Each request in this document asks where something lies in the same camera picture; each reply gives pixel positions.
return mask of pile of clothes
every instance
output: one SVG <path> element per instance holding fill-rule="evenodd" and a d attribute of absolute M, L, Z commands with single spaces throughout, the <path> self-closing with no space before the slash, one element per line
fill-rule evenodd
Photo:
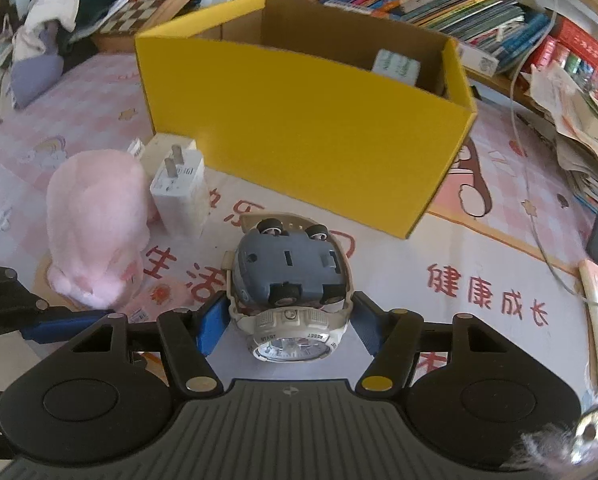
<path fill-rule="evenodd" d="M 0 117 L 25 108 L 54 85 L 72 45 L 96 32 L 128 1 L 31 0 L 12 37 L 12 56 L 0 61 Z"/>

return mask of gray toy car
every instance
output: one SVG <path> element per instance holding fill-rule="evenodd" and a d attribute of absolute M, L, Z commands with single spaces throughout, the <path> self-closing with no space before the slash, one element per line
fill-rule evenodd
<path fill-rule="evenodd" d="M 346 296 L 346 266 L 339 261 L 328 229 L 284 230 L 266 218 L 245 233 L 232 269 L 234 292 L 244 306 L 314 306 Z"/>

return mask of yellow cardboard box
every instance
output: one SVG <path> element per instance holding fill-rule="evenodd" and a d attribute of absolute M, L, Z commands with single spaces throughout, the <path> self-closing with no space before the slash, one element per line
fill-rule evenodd
<path fill-rule="evenodd" d="M 382 48 L 421 63 L 418 88 L 370 72 Z M 477 113 L 447 36 L 310 0 L 212 6 L 138 34 L 136 50 L 155 131 L 193 137 L 215 170 L 397 237 Z"/>

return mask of white watch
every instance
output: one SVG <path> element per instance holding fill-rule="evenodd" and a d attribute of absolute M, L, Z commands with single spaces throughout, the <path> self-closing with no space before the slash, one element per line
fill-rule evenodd
<path fill-rule="evenodd" d="M 240 216 L 243 232 L 268 217 L 279 219 L 284 227 L 305 229 L 306 226 L 316 224 L 313 220 L 288 213 L 246 213 Z M 254 316 L 240 312 L 232 283 L 234 252 L 225 253 L 221 268 L 226 271 L 230 317 L 247 335 L 248 349 L 255 358 L 275 363 L 313 361 L 330 355 L 341 342 L 352 312 L 354 288 L 346 254 L 337 240 L 332 241 L 346 271 L 346 298 L 343 307 L 336 312 L 326 312 L 310 306 L 268 308 Z"/>

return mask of pink plush toy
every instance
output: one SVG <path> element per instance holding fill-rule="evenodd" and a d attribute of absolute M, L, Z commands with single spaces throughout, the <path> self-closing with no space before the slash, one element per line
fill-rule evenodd
<path fill-rule="evenodd" d="M 141 163 L 117 150 L 78 153 L 60 165 L 47 194 L 47 278 L 56 292 L 93 308 L 130 300 L 150 239 L 148 186 Z"/>

